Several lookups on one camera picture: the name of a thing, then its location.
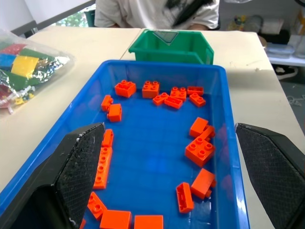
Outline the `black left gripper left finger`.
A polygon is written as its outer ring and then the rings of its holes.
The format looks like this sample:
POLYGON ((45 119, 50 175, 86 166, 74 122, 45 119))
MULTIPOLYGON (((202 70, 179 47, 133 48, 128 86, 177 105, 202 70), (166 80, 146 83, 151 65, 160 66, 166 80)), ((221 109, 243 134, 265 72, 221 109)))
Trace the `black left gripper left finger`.
POLYGON ((0 217, 2 229, 78 229, 95 181, 104 123, 80 127, 31 174, 0 217))

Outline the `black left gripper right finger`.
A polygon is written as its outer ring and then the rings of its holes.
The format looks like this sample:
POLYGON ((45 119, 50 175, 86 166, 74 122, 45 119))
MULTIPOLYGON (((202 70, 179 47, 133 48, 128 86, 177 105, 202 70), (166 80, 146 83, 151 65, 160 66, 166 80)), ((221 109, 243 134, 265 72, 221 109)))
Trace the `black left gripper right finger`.
POLYGON ((251 184, 276 229, 305 227, 305 156, 285 135, 237 123, 251 184))

